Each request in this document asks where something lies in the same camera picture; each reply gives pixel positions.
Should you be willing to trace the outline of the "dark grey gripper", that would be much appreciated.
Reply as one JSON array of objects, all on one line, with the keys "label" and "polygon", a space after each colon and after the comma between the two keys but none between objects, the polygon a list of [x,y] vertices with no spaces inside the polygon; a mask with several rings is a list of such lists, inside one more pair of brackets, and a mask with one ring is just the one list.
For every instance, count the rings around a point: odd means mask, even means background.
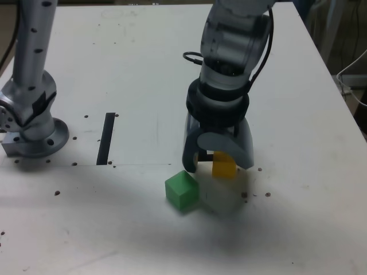
[{"label": "dark grey gripper", "polygon": [[246,118],[231,127],[219,127],[200,123],[188,113],[182,153],[187,172],[196,172],[200,149],[224,152],[245,170],[254,165],[252,135]]}]

